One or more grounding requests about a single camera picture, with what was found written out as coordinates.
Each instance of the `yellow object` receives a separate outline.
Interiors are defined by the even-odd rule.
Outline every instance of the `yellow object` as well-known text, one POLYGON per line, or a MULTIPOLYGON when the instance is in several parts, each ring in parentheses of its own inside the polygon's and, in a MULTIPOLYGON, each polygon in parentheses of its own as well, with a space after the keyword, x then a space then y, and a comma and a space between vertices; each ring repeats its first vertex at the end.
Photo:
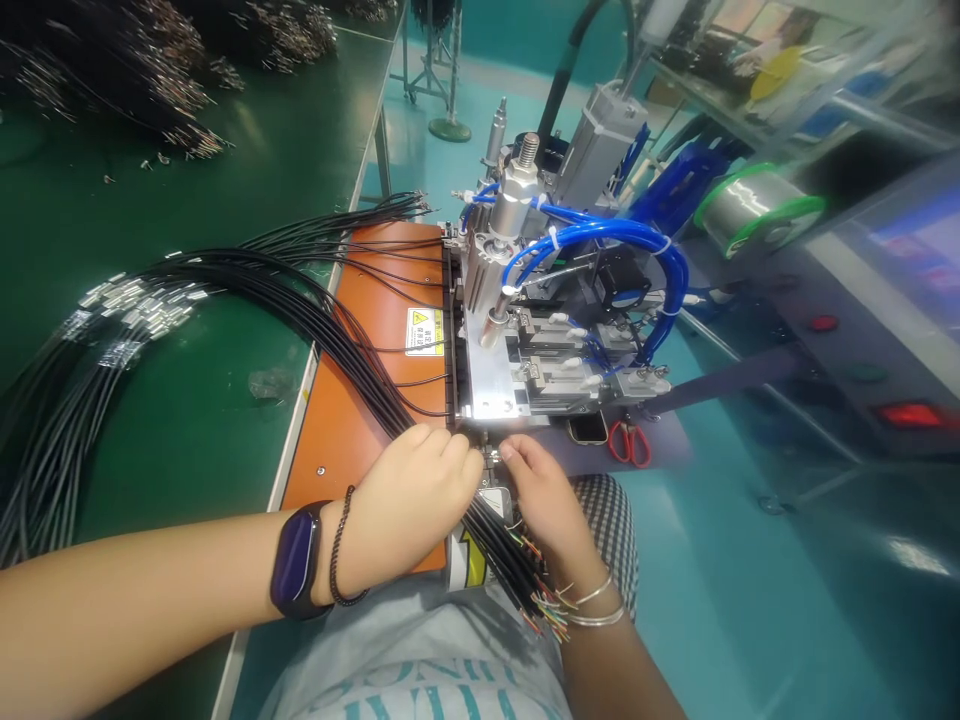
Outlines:
POLYGON ((763 100, 779 90, 800 67, 801 53, 803 53, 803 46, 793 45, 764 65, 757 79, 754 80, 753 87, 750 88, 750 99, 763 100))
POLYGON ((487 579, 487 561, 469 530, 463 531, 460 542, 466 543, 468 548, 467 587, 480 587, 487 579))

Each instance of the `t-shirt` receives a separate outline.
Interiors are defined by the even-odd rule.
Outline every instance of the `t-shirt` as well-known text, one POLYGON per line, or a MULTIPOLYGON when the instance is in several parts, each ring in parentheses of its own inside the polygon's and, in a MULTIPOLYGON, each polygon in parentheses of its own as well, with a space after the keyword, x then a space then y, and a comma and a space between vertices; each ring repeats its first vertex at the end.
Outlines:
POLYGON ((439 573, 335 608, 261 719, 568 720, 556 643, 493 586, 448 593, 439 573))

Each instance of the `hand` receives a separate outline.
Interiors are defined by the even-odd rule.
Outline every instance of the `hand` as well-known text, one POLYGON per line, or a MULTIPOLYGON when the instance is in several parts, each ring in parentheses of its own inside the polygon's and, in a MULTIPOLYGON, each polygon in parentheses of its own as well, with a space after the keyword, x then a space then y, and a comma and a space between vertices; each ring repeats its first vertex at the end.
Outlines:
POLYGON ((541 549, 561 559, 596 552, 573 486, 554 457, 528 435, 511 435, 500 457, 520 495, 520 512, 541 549))
MULTIPOLYGON (((589 592, 587 588, 600 587, 609 571, 560 464, 527 435, 504 440, 500 457, 517 484, 520 512, 546 557, 556 587, 573 583, 572 599, 589 592)), ((604 602, 593 603, 606 614, 616 610, 618 602, 616 593, 608 595, 604 602)))
MULTIPOLYGON (((341 594, 356 595, 414 568, 463 518, 482 472, 483 456, 463 435, 417 425, 390 443, 350 500, 337 559, 341 594)), ((342 515, 342 501, 321 511, 313 593, 320 604, 332 602, 327 566, 342 515)))

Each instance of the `black string bracelet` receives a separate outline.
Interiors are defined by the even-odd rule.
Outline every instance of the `black string bracelet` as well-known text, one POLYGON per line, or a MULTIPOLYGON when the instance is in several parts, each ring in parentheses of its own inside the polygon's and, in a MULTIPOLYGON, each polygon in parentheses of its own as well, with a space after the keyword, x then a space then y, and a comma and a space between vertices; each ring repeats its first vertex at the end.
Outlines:
POLYGON ((353 491, 356 489, 357 488, 355 485, 351 485, 347 488, 347 496, 343 499, 343 516, 340 518, 340 524, 337 526, 337 534, 333 538, 333 551, 330 553, 330 595, 333 597, 333 601, 337 605, 342 605, 343 607, 356 605, 367 596, 368 592, 370 592, 369 590, 364 590, 356 597, 352 597, 348 600, 341 595, 340 590, 337 589, 337 555, 340 552, 340 538, 343 535, 343 528, 347 524, 347 515, 350 513, 350 498, 353 496, 353 491))

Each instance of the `black fitness tracker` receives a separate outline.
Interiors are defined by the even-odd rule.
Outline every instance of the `black fitness tracker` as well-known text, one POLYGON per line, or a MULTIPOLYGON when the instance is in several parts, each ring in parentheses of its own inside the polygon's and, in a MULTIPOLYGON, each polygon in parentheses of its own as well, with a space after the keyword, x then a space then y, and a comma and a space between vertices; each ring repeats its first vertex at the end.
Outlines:
POLYGON ((311 503, 300 508, 280 531, 277 559, 270 580, 270 600, 293 620, 318 618, 333 608, 333 605, 315 605, 310 597, 317 579, 320 508, 328 502, 311 503))

